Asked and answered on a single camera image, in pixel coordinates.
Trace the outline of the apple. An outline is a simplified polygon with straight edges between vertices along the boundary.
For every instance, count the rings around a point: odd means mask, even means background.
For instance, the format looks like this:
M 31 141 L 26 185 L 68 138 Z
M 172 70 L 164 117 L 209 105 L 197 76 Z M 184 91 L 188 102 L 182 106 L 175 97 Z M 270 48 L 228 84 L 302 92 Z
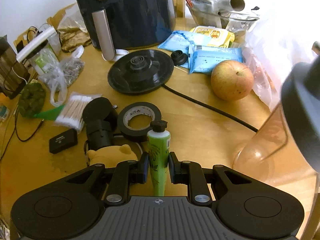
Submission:
M 226 60 L 214 67 L 210 83 L 217 97 L 226 101 L 236 101 L 248 96 L 253 88 L 254 77 L 243 63 Z

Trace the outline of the yellow bear figurine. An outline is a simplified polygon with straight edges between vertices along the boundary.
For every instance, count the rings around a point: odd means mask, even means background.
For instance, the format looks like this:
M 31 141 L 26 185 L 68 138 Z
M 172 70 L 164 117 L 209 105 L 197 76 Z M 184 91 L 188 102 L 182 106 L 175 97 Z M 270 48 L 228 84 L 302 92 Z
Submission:
M 127 144 L 122 146 L 108 146 L 97 151 L 89 150 L 89 166 L 104 164 L 106 168 L 116 167 L 118 163 L 128 160 L 138 160 L 131 147 Z

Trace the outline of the small black rectangular box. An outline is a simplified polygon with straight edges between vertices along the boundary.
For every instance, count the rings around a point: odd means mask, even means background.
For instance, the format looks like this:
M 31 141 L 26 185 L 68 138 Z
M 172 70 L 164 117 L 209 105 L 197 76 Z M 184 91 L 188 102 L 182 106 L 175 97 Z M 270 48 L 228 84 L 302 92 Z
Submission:
M 49 152 L 57 154 L 77 144 L 77 131 L 71 128 L 49 139 Z

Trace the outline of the green net bag of limes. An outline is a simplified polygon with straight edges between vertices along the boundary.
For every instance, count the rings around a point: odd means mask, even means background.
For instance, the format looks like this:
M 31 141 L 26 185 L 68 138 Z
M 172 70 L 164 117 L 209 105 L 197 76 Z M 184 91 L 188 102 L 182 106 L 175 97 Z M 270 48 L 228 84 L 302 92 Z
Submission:
M 20 115 L 24 118 L 33 118 L 34 115 L 39 114 L 44 106 L 46 95 L 47 93 L 40 82 L 32 80 L 26 84 L 18 101 Z

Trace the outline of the blue wet wipes pack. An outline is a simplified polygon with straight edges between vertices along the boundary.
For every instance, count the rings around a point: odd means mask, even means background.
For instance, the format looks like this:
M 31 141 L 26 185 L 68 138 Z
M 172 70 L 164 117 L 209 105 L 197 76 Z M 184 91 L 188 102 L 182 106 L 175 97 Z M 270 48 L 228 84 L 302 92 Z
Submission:
M 176 30 L 173 31 L 164 42 L 158 45 L 158 48 L 170 51 L 171 53 L 176 50 L 181 50 L 187 54 L 189 61 L 189 46 L 202 44 L 202 42 L 203 37 L 200 34 Z M 182 67 L 189 69 L 189 63 L 187 62 Z

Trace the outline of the glass bowl with items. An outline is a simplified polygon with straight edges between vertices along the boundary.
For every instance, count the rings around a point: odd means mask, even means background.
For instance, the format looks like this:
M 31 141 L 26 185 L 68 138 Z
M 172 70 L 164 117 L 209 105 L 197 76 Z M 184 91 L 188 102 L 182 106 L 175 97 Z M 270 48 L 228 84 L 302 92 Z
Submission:
M 238 29 L 259 20 L 254 11 L 245 9 L 244 0 L 187 0 L 187 7 L 197 25 Z

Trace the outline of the plastic bag of seeds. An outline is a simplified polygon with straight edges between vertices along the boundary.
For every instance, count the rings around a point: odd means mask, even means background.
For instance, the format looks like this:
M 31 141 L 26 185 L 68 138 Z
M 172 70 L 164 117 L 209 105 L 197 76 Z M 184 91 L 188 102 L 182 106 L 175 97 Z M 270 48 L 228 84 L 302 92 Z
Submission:
M 50 103 L 54 107 L 61 106 L 71 86 L 83 71 L 85 62 L 77 57 L 67 57 L 59 64 L 49 64 L 49 70 L 39 77 L 50 90 Z

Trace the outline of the yellow wet wipes pack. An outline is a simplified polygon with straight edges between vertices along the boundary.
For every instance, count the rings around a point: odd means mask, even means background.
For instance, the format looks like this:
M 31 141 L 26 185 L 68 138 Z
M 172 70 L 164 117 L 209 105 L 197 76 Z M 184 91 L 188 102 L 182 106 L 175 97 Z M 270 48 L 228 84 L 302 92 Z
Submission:
M 210 41 L 207 46 L 211 47 L 229 48 L 235 40 L 235 35 L 232 32 L 212 26 L 199 25 L 190 29 L 190 32 L 209 36 Z

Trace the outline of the clear shaker bottle grey lid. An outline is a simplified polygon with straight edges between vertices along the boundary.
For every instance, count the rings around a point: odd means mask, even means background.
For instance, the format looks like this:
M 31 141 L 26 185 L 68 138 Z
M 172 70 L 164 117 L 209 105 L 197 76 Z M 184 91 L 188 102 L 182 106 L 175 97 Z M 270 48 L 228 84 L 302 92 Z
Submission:
M 319 239 L 319 57 L 295 64 L 280 102 L 238 153 L 233 168 L 310 199 L 300 239 Z

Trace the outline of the black cylindrical device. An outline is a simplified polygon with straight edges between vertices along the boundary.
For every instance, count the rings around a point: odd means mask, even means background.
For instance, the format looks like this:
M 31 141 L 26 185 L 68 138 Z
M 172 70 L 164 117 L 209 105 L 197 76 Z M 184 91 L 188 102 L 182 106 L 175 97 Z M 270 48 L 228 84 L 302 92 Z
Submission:
M 113 133 L 117 129 L 118 114 L 105 97 L 98 97 L 87 104 L 82 113 L 89 150 L 113 146 Z

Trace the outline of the bag of cotton swabs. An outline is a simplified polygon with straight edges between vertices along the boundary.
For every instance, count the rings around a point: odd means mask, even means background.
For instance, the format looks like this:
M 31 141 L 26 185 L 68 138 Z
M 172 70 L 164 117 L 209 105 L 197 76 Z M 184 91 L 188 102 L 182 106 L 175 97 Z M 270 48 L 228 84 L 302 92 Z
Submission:
M 82 118 L 85 107 L 102 94 L 79 94 L 72 92 L 62 111 L 54 121 L 54 125 L 72 128 L 80 133 L 84 126 Z

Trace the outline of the green tube with black cap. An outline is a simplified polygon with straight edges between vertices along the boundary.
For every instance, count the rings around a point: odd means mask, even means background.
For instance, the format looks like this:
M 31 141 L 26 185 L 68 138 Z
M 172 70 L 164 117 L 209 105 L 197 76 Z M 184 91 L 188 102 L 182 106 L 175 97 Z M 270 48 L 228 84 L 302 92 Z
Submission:
M 167 131 L 167 122 L 154 120 L 150 123 L 151 130 L 147 133 L 150 174 L 153 194 L 163 197 L 168 172 L 171 134 Z

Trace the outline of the black kettle base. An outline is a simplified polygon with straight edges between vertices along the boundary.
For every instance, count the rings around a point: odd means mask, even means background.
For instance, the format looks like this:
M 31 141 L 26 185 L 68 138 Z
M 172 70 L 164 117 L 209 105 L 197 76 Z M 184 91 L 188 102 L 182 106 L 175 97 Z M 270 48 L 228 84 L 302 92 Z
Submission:
M 159 50 L 131 52 L 116 61 L 108 71 L 109 85 L 121 94 L 140 95 L 157 90 L 171 77 L 174 63 Z

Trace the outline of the translucent plastic bag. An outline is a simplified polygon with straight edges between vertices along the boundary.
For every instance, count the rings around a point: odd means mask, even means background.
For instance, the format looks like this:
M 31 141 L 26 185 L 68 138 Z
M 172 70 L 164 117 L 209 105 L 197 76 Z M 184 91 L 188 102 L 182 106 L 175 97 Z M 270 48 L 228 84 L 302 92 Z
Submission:
M 299 62 L 311 63 L 319 31 L 290 24 L 253 24 L 241 45 L 244 63 L 254 76 L 253 91 L 272 111 L 280 101 L 282 84 Z

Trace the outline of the dark blue air fryer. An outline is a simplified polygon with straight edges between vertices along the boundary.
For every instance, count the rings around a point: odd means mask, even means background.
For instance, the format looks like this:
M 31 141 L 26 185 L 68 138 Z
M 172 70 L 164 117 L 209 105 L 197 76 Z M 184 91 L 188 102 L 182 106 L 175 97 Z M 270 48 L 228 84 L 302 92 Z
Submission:
M 111 61 L 116 49 L 165 41 L 175 27 L 173 0 L 76 0 L 94 48 Z

